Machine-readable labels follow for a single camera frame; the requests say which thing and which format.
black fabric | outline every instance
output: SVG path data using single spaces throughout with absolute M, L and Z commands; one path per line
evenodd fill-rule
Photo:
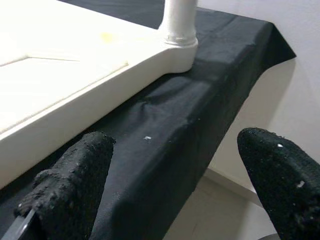
M 152 28 L 161 23 L 164 3 L 68 2 Z M 89 128 L 117 141 L 92 240 L 162 239 L 258 77 L 295 57 L 266 21 L 199 8 L 196 30 L 199 47 L 190 71 L 164 75 Z M 59 151 L 2 191 L 0 235 L 30 176 L 57 156 Z
M 283 240 L 320 238 L 320 165 L 292 141 L 246 128 L 238 148 L 260 201 Z
M 101 132 L 85 134 L 51 169 L 36 175 L 33 191 L 19 202 L 15 215 L 26 217 L 34 209 L 48 240 L 89 239 L 113 143 L 111 137 Z

black tablecloth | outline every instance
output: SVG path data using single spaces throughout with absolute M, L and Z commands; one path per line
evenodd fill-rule
M 152 28 L 159 26 L 164 4 L 68 2 Z M 164 75 L 87 130 L 117 141 L 93 240 L 162 239 L 259 76 L 295 57 L 266 21 L 199 8 L 196 30 L 199 48 L 190 71 Z M 31 190 L 33 176 L 77 139 L 0 191 L 0 236 L 13 222 L 18 200 Z

black cloth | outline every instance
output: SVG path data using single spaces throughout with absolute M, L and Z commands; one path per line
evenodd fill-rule
M 152 28 L 164 6 L 163 0 L 68 2 Z M 92 240 L 162 239 L 259 76 L 295 57 L 266 21 L 199 8 L 196 30 L 190 71 L 160 77 L 87 130 L 117 141 Z M 1 191 L 0 236 L 29 181 L 62 150 Z
M 292 141 L 246 128 L 238 148 L 251 182 L 283 240 L 320 238 L 320 165 Z

white wall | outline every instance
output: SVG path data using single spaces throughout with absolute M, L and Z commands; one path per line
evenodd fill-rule
M 250 188 L 236 142 L 245 127 L 284 136 L 320 163 L 320 0 L 199 0 L 198 5 L 273 22 L 297 54 L 260 77 L 209 168 Z

white pole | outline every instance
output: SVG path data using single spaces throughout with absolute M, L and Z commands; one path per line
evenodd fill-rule
M 195 44 L 196 7 L 197 0 L 165 0 L 159 31 L 166 43 L 179 46 Z

